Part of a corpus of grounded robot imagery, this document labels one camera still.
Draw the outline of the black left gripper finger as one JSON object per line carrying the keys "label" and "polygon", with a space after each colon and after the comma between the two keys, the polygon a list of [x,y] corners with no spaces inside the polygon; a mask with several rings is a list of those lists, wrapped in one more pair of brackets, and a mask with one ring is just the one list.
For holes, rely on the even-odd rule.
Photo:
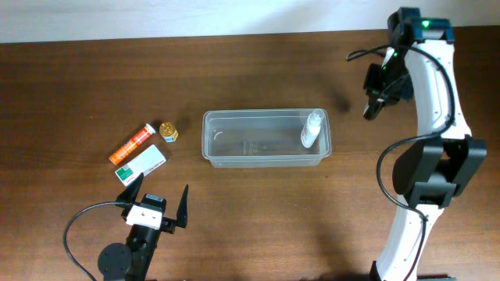
{"label": "black left gripper finger", "polygon": [[189,185],[187,184],[184,188],[176,214],[176,226],[184,229],[188,225],[188,190]]}
{"label": "black left gripper finger", "polygon": [[140,173],[139,176],[131,184],[127,186],[126,190],[124,190],[121,194],[118,195],[116,201],[127,204],[135,203],[143,179],[144,179],[144,174]]}

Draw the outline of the black tube white cap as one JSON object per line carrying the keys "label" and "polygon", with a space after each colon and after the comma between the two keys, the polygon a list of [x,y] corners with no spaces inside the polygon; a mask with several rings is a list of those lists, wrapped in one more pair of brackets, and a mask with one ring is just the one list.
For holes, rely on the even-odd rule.
{"label": "black tube white cap", "polygon": [[375,101],[368,101],[363,112],[363,117],[366,120],[373,120],[378,116],[383,107],[384,101],[381,101],[379,99]]}

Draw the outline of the white calamine lotion bottle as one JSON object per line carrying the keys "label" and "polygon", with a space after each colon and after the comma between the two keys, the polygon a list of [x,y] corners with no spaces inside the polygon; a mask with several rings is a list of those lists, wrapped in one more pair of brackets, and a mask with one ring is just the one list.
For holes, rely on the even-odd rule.
{"label": "white calamine lotion bottle", "polygon": [[311,148],[320,134],[322,123],[326,116],[322,109],[314,109],[305,122],[301,132],[301,142],[304,148]]}

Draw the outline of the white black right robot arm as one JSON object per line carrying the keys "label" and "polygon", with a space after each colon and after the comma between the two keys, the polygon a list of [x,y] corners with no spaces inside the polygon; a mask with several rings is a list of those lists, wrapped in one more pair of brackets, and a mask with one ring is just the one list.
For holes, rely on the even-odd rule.
{"label": "white black right robot arm", "polygon": [[370,270],[372,280],[415,280],[416,268],[438,217],[459,196],[487,155],[459,103],[454,76],[455,37],[447,19],[425,18],[401,7],[387,20],[389,42],[381,64],[371,64],[363,88],[365,119],[402,99],[414,98],[417,135],[383,151],[407,145],[394,163],[397,206],[387,244]]}

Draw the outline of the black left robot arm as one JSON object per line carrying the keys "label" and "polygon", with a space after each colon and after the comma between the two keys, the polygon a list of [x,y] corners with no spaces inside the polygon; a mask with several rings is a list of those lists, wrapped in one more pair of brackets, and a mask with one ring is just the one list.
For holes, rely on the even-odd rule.
{"label": "black left robot arm", "polygon": [[117,197],[118,203],[125,204],[121,216],[130,232],[125,243],[110,244],[98,256],[104,280],[145,280],[160,235],[187,227],[189,187],[184,188],[176,217],[170,219],[164,216],[165,198],[145,194],[136,201],[143,179],[140,174]]}

